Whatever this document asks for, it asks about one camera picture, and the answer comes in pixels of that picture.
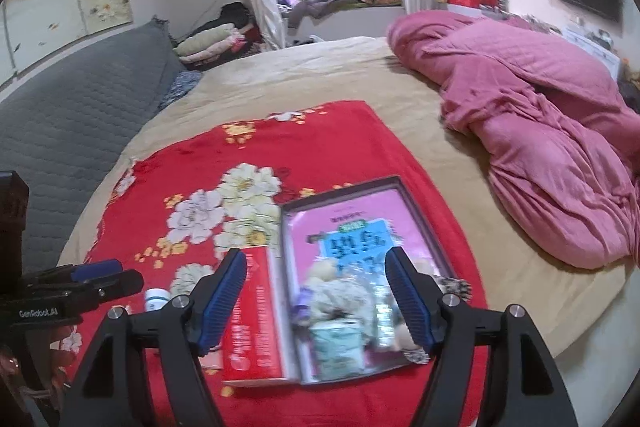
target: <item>red floral cloth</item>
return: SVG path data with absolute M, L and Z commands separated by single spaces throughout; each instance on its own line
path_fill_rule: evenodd
M 273 245 L 276 204 L 393 174 L 411 191 L 457 275 L 472 284 L 472 304 L 486 307 L 462 229 L 420 164 L 364 102 L 221 125 L 135 163 L 114 190 L 87 261 L 116 258 L 143 274 L 145 290 L 183 293 L 229 247 Z M 82 355 L 114 304 L 142 312 L 143 293 L 86 314 L 66 345 Z M 173 425 L 159 357 L 148 353 L 147 360 L 159 424 Z M 478 414 L 485 364 L 486 350 L 478 349 L 464 427 Z M 232 389 L 214 371 L 206 380 L 228 427 L 407 427 L 430 370 L 409 366 L 320 388 Z

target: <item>blue patterned pillow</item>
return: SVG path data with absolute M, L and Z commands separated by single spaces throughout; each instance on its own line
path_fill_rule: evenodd
M 170 103 L 180 100 L 185 94 L 198 85 L 201 78 L 202 73 L 199 71 L 182 71 L 181 73 L 178 73 L 178 76 L 175 77 L 171 87 L 164 97 L 162 97 L 162 100 L 158 105 L 158 109 L 162 111 Z

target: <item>screw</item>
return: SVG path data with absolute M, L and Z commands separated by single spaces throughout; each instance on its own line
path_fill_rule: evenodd
M 526 315 L 527 313 L 527 311 L 519 304 L 512 304 L 511 306 L 509 306 L 509 312 L 517 319 L 524 317 L 524 315 Z
M 122 314 L 126 312 L 126 309 L 124 309 L 122 306 L 114 306 L 107 312 L 107 317 L 109 317 L 110 319 L 119 319 L 120 317 L 122 317 Z
M 186 308 L 189 304 L 189 298 L 187 295 L 178 295 L 171 301 L 174 308 Z
M 460 304 L 460 297 L 453 293 L 447 293 L 446 295 L 442 296 L 442 302 L 450 308 L 455 308 L 458 304 Z

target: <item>pink blanket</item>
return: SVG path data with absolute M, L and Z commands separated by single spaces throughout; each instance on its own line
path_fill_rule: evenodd
M 597 268 L 640 248 L 640 116 L 559 36 L 445 11 L 395 21 L 400 61 L 442 86 L 442 115 L 491 155 L 489 181 L 548 253 Z

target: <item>gray quilted headboard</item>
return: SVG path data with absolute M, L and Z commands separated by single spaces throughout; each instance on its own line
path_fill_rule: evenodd
M 58 263 L 92 193 L 182 70 L 166 24 L 151 21 L 60 60 L 0 102 L 0 170 L 31 189 L 24 272 Z

